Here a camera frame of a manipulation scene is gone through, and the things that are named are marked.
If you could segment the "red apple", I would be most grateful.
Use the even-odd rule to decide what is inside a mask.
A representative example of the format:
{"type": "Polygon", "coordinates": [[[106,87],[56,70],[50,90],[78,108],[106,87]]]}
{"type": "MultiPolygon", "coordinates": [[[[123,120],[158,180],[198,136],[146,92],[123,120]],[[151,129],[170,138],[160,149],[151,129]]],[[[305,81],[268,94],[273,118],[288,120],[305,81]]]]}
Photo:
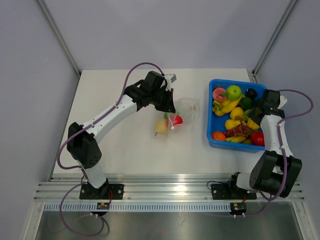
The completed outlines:
{"type": "Polygon", "coordinates": [[[183,124],[183,119],[178,114],[173,114],[169,116],[169,123],[172,126],[178,126],[183,124]]]}

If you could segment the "red grape bunch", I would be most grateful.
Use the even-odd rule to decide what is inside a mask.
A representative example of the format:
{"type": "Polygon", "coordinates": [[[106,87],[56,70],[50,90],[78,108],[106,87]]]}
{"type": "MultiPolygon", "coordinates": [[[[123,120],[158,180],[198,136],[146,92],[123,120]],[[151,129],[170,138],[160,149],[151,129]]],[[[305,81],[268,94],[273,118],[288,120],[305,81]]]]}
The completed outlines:
{"type": "Polygon", "coordinates": [[[223,134],[227,137],[245,137],[247,138],[251,133],[251,129],[247,125],[240,124],[238,126],[235,126],[227,131],[225,131],[223,134]]]}

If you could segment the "yellow bell pepper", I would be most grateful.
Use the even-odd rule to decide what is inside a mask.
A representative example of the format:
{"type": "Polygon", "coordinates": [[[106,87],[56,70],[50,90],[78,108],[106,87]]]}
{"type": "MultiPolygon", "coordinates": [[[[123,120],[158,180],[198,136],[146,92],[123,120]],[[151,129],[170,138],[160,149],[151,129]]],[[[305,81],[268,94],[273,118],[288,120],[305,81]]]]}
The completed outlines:
{"type": "Polygon", "coordinates": [[[252,130],[258,130],[260,128],[260,126],[257,123],[255,123],[251,118],[248,119],[247,126],[252,130]]]}

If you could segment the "clear zip top bag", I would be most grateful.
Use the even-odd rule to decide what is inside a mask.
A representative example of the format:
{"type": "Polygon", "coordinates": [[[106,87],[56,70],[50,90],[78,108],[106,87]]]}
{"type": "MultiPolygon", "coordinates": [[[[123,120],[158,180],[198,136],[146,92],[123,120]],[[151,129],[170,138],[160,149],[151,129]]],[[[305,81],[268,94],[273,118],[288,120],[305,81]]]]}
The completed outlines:
{"type": "Polygon", "coordinates": [[[160,111],[155,118],[153,125],[153,135],[155,138],[168,138],[172,134],[177,134],[179,132],[185,131],[188,127],[194,125],[200,118],[200,99],[183,97],[173,102],[175,107],[175,112],[173,115],[179,115],[183,119],[183,124],[172,126],[168,120],[168,132],[167,134],[158,134],[155,136],[155,124],[159,119],[163,119],[165,113],[160,111]]]}

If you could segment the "pale yellow pear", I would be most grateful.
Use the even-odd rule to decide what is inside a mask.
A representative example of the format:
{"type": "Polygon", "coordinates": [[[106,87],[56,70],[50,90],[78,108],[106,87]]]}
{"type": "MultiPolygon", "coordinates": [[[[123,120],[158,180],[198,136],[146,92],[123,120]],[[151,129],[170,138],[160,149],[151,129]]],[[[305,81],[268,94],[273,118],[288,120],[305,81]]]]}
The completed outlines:
{"type": "Polygon", "coordinates": [[[167,134],[168,133],[168,127],[169,127],[169,121],[166,118],[159,119],[155,123],[155,136],[167,134]]]}

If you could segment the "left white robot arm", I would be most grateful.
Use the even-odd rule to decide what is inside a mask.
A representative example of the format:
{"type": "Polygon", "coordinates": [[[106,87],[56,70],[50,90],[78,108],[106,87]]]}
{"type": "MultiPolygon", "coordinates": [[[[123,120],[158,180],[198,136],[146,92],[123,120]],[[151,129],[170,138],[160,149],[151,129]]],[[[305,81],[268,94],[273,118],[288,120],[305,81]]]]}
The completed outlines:
{"type": "Polygon", "coordinates": [[[84,124],[72,123],[68,128],[67,151],[84,171],[87,182],[81,186],[81,200],[123,198],[122,184],[110,184],[102,171],[100,141],[117,124],[140,109],[153,105],[157,111],[175,113],[172,83],[176,75],[149,71],[145,79],[125,88],[123,96],[112,106],[84,124]]]}

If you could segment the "green watermelon toy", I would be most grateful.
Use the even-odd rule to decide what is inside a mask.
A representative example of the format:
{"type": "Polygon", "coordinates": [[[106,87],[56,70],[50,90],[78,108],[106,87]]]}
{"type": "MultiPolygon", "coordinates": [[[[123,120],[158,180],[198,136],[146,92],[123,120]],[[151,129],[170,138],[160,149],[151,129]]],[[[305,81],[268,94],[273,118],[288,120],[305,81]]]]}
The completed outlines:
{"type": "Polygon", "coordinates": [[[165,113],[164,113],[164,118],[165,118],[165,119],[168,119],[171,115],[173,115],[173,113],[171,113],[171,112],[165,112],[165,113]]]}

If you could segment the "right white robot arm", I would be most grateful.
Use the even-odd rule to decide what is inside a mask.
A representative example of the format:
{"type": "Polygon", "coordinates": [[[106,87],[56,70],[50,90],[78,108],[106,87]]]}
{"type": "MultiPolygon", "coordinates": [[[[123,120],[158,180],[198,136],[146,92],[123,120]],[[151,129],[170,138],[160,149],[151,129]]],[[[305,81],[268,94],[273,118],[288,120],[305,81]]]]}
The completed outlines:
{"type": "Polygon", "coordinates": [[[265,151],[251,173],[236,172],[227,185],[227,193],[239,198],[245,191],[270,194],[272,201],[286,198],[302,169],[302,161],[295,158],[289,148],[285,132],[285,112],[281,104],[287,102],[279,91],[266,89],[259,103],[248,116],[258,124],[264,134],[265,151]]]}

